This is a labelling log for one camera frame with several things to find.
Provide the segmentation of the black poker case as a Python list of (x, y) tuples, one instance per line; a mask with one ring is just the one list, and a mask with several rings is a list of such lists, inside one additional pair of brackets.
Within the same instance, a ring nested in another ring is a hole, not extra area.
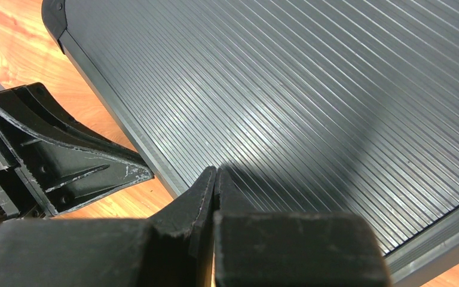
[(44, 1), (177, 197), (223, 167), (263, 211), (349, 211), (395, 286), (459, 263), (459, 1)]

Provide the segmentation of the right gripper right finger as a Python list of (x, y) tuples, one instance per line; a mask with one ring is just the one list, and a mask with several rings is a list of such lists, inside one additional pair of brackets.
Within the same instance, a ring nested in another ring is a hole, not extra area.
[(214, 194), (217, 286), (390, 286), (376, 236), (345, 212), (260, 212), (230, 174)]

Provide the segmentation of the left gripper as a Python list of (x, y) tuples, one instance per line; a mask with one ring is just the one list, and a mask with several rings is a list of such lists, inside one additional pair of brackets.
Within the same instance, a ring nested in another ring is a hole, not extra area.
[(0, 215), (46, 218), (148, 181), (141, 156), (89, 129), (41, 83), (0, 93)]

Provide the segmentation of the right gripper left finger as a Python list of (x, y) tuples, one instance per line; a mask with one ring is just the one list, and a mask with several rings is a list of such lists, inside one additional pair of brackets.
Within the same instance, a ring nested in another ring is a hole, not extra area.
[(215, 167), (147, 219), (0, 224), (0, 286), (210, 286)]

